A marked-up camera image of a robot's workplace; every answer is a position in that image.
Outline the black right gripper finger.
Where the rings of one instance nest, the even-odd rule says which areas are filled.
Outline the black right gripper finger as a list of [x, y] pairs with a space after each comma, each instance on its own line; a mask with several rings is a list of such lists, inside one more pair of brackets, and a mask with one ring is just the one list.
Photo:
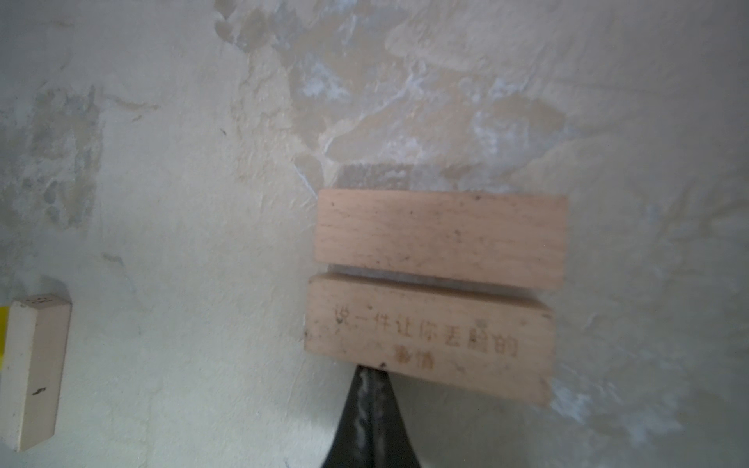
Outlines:
[[387, 372], [356, 368], [324, 468], [420, 468]]

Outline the plain wood block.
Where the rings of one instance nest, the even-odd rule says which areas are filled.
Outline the plain wood block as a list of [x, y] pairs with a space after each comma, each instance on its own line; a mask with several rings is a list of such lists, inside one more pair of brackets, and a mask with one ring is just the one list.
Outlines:
[[53, 294], [10, 306], [1, 371], [1, 439], [24, 452], [55, 435], [72, 304]]
[[567, 198], [323, 189], [316, 261], [531, 290], [564, 283]]

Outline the engraved wood block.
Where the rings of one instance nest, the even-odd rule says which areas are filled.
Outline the engraved wood block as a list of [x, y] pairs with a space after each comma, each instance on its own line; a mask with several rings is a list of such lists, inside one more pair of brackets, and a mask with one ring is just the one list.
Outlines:
[[552, 400], [554, 314], [529, 298], [316, 275], [304, 348], [527, 404]]

